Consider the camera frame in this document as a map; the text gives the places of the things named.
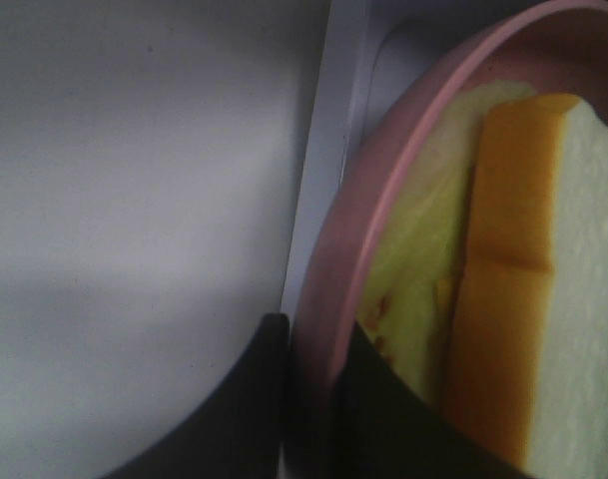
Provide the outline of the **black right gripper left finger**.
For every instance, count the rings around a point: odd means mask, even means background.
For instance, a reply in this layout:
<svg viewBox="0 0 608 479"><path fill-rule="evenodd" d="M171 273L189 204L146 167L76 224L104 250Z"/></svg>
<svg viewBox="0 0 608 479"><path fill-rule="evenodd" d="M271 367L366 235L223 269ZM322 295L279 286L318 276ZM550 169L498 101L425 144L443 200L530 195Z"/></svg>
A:
<svg viewBox="0 0 608 479"><path fill-rule="evenodd" d="M242 356L185 421L109 478L276 478L290 323L260 321Z"/></svg>

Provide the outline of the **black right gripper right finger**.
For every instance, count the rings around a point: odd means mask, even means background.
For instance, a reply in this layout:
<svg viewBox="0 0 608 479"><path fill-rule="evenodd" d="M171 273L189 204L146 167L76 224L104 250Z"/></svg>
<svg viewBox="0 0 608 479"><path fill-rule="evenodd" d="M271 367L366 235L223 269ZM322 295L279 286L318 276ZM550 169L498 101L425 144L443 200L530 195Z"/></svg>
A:
<svg viewBox="0 0 608 479"><path fill-rule="evenodd" d="M337 384L332 478L521 478L442 421L353 328Z"/></svg>

